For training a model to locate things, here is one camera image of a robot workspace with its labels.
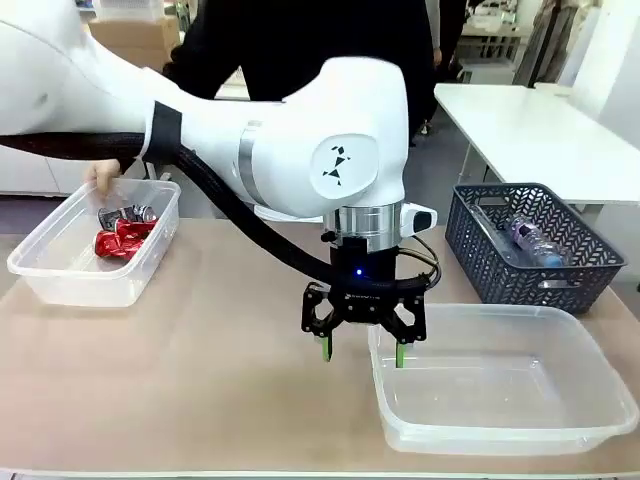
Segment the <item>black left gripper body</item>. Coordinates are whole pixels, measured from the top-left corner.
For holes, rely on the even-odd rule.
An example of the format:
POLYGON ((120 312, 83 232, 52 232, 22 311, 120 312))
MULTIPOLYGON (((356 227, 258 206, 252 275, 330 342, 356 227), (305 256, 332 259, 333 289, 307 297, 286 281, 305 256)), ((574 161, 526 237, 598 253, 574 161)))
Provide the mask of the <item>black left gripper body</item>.
MULTIPOLYGON (((369 252, 364 238, 346 238, 331 249, 331 265, 351 280, 361 283, 394 282, 398 248, 369 252)), ((399 326, 395 308, 398 297, 374 294, 369 290, 348 291, 332 286, 328 295, 332 306, 327 316, 330 326, 343 322, 382 326, 399 326)))

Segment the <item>person's right hand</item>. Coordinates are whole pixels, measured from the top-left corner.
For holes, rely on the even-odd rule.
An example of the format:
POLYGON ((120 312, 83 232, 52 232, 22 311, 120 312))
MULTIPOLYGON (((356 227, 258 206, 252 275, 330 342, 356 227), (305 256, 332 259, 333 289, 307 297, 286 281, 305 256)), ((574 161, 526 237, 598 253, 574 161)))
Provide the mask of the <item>person's right hand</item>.
POLYGON ((94 183, 97 192, 106 196, 115 178, 121 175, 120 163, 115 159, 90 161, 85 175, 87 183, 94 183))

